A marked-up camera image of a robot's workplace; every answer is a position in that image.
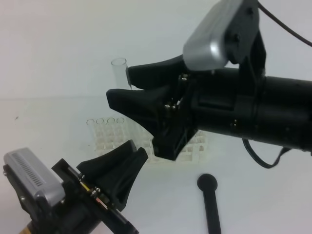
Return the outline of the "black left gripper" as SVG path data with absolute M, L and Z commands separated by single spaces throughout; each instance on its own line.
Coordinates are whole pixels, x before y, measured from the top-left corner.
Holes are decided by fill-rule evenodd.
M 124 210 L 134 181 L 147 161 L 143 148 L 136 150 L 128 140 L 112 151 L 81 162 L 77 169 L 87 180 L 96 180 L 112 206 L 106 204 L 64 159 L 52 170 L 63 180 L 64 194 L 50 205 L 42 198 L 36 200 L 40 209 L 32 220 L 34 234 L 89 234 L 103 223 L 114 234 L 137 234 L 139 231 L 119 211 Z

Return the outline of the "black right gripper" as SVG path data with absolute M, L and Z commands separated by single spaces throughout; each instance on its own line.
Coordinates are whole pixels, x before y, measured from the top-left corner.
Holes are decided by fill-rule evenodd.
M 110 89 L 109 107 L 130 118 L 154 136 L 157 157 L 176 160 L 199 130 L 248 139 L 255 132 L 258 82 L 238 69 L 191 73 L 181 103 L 167 112 L 170 87 L 188 73 L 183 56 L 131 66 L 127 78 L 139 89 Z

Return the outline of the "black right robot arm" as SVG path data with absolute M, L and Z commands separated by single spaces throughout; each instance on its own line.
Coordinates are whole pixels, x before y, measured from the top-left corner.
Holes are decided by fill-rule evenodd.
M 246 60 L 239 68 L 196 72 L 182 56 L 132 66 L 135 90 L 111 89 L 111 109 L 152 136 L 157 157 L 175 160 L 200 130 L 282 146 L 312 149 L 312 84 L 267 77 Z

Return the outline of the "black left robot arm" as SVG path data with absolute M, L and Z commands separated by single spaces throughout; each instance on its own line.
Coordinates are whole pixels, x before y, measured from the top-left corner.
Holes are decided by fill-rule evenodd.
M 36 215 L 21 233 L 89 234 L 103 223 L 114 234 L 137 234 L 121 212 L 147 159 L 146 151 L 132 140 L 75 169 L 61 159 L 52 169 L 63 181 L 65 201 L 53 208 L 42 199 L 35 202 Z

